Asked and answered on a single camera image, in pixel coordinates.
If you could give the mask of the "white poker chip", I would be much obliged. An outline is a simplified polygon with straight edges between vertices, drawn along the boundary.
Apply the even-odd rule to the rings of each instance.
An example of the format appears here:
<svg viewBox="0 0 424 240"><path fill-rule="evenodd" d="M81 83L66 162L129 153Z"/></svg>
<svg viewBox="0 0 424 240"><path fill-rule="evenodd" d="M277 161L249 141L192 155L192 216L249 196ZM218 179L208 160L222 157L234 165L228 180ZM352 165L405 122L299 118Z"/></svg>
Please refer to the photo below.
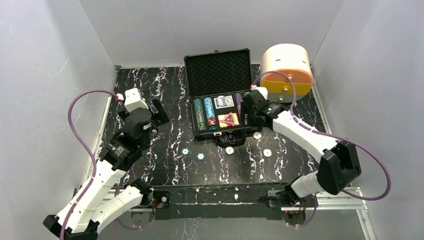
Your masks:
<svg viewBox="0 0 424 240"><path fill-rule="evenodd" d="M257 131L253 134L253 138L255 140L260 140L262 138L262 134L259 131Z"/></svg>
<svg viewBox="0 0 424 240"><path fill-rule="evenodd" d="M232 154L234 154L234 152L235 152L235 150L232 146L228 146L228 147L225 148L225 153L227 155L232 155Z"/></svg>
<svg viewBox="0 0 424 240"><path fill-rule="evenodd" d="M267 158L272 156L272 151L270 149L264 149L263 150L263 155Z"/></svg>

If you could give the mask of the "blue playing card deck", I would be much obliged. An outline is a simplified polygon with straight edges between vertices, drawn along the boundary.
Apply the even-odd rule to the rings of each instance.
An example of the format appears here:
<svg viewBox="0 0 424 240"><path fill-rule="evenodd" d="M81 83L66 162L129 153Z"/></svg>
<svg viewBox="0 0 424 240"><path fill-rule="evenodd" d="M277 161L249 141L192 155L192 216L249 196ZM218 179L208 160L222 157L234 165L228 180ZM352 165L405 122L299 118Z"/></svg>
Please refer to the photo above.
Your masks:
<svg viewBox="0 0 424 240"><path fill-rule="evenodd" d="M213 99L216 109L230 108L234 107L234 100L231 95L228 96L218 96Z"/></svg>

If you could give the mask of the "green poker chip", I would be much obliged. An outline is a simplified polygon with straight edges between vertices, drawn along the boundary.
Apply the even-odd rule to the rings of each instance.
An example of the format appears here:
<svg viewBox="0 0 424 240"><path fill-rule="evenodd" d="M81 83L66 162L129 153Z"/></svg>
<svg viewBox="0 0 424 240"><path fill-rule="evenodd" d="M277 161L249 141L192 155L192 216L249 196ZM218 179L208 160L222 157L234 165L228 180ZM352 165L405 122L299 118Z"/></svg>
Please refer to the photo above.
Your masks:
<svg viewBox="0 0 424 240"><path fill-rule="evenodd" d="M185 147L185 148L183 148L182 150L181 150L181 154L183 155L183 156L187 156L187 155L189 155L191 153L191 151L190 151L190 149L189 148L187 148L187 147Z"/></svg>

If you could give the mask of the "teal poker chip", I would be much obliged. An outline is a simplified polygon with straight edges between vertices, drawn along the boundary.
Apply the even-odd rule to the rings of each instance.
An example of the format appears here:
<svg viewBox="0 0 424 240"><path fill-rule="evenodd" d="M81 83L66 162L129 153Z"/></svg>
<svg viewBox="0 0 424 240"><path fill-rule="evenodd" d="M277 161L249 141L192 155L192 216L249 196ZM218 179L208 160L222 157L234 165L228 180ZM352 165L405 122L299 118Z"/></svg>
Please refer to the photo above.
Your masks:
<svg viewBox="0 0 424 240"><path fill-rule="evenodd" d="M205 159L205 155L203 153L198 153L196 158L198 161L203 161Z"/></svg>

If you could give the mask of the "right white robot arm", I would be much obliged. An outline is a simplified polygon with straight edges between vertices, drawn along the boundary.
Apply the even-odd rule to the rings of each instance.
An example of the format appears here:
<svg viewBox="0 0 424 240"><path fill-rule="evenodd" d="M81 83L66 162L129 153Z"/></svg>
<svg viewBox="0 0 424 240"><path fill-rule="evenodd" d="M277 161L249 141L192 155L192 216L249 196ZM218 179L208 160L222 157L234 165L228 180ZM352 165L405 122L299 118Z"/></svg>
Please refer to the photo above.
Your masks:
<svg viewBox="0 0 424 240"><path fill-rule="evenodd" d="M289 108L264 98L259 90L243 97L245 110L253 123L288 137L306 150L319 164L318 170L301 175L284 188L292 203L309 195L327 192L339 194L362 173L356 147L331 136L315 133L315 129L292 115Z"/></svg>

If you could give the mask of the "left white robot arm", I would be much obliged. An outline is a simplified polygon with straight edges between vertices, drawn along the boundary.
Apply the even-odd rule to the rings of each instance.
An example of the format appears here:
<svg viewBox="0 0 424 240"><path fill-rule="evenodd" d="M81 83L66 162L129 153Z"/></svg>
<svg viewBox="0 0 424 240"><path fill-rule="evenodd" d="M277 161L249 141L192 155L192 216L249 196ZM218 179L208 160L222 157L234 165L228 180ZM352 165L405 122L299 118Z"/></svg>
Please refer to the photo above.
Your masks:
<svg viewBox="0 0 424 240"><path fill-rule="evenodd" d="M152 100L157 112L137 107L118 114L123 128L118 130L101 153L92 176L59 213L48 215L43 225L61 240L95 240L112 221L131 208L154 208L154 188L136 179L119 194L103 203L114 185L142 157L151 145L152 130L168 123L169 117L158 99Z"/></svg>

